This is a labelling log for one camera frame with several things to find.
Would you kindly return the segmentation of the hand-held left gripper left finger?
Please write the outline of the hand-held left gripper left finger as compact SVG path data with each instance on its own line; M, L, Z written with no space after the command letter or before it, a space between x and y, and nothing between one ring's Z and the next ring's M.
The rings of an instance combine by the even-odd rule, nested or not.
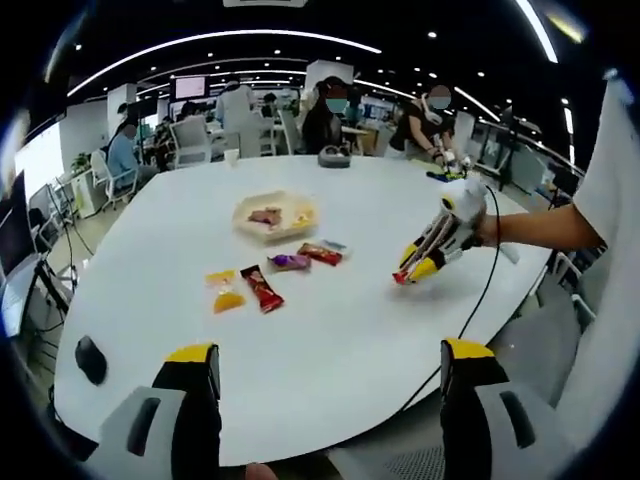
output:
M99 479L220 477L219 349L183 347L149 387L136 388L107 417L94 450Z

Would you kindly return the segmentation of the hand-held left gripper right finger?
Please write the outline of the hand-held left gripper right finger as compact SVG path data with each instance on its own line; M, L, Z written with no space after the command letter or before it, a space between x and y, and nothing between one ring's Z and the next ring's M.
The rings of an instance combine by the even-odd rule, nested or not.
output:
M486 346L441 342L441 410L446 479L557 479L568 441L555 411L509 379Z

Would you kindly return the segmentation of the person's right hand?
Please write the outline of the person's right hand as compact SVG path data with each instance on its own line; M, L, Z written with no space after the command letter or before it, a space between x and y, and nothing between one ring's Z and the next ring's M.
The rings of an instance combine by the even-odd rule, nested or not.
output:
M474 224L474 242L478 247L497 247L500 243L500 222L495 215L483 214Z

